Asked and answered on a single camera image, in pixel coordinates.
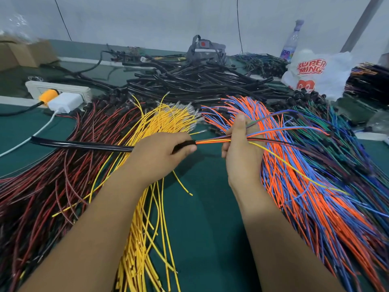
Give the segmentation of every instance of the yellow plug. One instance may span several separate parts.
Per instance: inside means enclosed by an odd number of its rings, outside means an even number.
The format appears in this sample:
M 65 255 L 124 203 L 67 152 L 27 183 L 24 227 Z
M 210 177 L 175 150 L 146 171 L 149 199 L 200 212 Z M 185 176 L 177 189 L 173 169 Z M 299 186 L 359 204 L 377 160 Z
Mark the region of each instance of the yellow plug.
M 48 104 L 48 102 L 58 96 L 58 91 L 54 89 L 48 89 L 44 93 L 42 93 L 39 97 L 40 101 L 43 101 L 45 105 Z

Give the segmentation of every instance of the cardboard box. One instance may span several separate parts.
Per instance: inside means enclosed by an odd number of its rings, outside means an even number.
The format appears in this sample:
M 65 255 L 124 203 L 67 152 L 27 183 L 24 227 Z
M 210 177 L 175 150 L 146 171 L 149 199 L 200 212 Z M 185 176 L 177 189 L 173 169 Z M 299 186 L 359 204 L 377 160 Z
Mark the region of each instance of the cardboard box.
M 8 45 L 18 65 L 22 67 L 37 68 L 42 63 L 52 63 L 58 60 L 48 40 L 25 44 L 9 36 L 0 36 L 0 41 Z
M 0 42 L 0 72 L 17 67 L 18 65 L 19 63 L 12 53 L 12 50 L 8 47 L 8 44 Z

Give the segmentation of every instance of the white power adapter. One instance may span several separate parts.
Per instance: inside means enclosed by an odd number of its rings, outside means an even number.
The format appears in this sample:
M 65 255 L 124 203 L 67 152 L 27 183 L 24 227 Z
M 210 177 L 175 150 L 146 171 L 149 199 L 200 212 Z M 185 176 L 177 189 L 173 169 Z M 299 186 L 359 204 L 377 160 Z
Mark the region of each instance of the white power adapter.
M 59 113 L 68 114 L 75 108 L 78 108 L 83 102 L 84 100 L 82 99 L 81 94 L 63 92 L 59 94 L 56 98 L 50 100 L 47 103 L 47 106 L 53 112 L 57 111 Z

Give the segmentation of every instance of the white cable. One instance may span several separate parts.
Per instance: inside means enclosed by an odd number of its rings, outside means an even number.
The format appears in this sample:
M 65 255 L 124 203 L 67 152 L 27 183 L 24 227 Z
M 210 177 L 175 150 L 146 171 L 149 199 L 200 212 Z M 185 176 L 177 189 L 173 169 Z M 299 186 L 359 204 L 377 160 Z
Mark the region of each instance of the white cable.
M 43 131 L 43 129 L 45 129 L 47 126 L 49 126 L 50 123 L 53 121 L 53 119 L 54 119 L 54 117 L 55 117 L 56 114 L 58 114 L 58 111 L 55 111 L 55 112 L 52 114 L 50 120 L 49 120 L 41 129 L 39 129 L 38 132 L 36 132 L 36 133 L 33 134 L 32 136 L 37 136 L 40 132 Z M 5 156 L 5 155 L 7 155 L 7 154 L 9 154 L 10 152 L 16 150 L 17 148 L 21 147 L 23 144 L 26 144 L 27 142 L 30 141 L 30 139 L 31 139 L 31 137 L 28 137 L 25 141 L 19 143 L 17 146 L 14 146 L 12 149 L 9 149 L 8 151 L 3 152 L 2 154 L 0 154 L 0 158 L 3 157 L 3 156 Z

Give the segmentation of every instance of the hand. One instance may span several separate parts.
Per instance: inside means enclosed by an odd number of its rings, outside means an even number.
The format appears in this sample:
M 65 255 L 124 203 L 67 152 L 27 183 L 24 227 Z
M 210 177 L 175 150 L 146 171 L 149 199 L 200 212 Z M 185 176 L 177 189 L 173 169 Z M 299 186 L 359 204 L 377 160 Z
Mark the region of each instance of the hand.
M 226 159 L 228 183 L 234 192 L 246 185 L 260 183 L 263 149 L 247 141 L 247 134 L 259 131 L 256 124 L 246 132 L 246 125 L 250 122 L 244 114 L 238 114 L 234 125 L 226 132 L 226 135 L 231 135 L 231 142 L 222 146 L 221 156 Z
M 197 149 L 196 145 L 190 145 L 172 154 L 177 144 L 191 139 L 185 132 L 159 132 L 145 137 L 135 145 L 122 170 L 127 170 L 134 180 L 146 188 L 168 175 Z

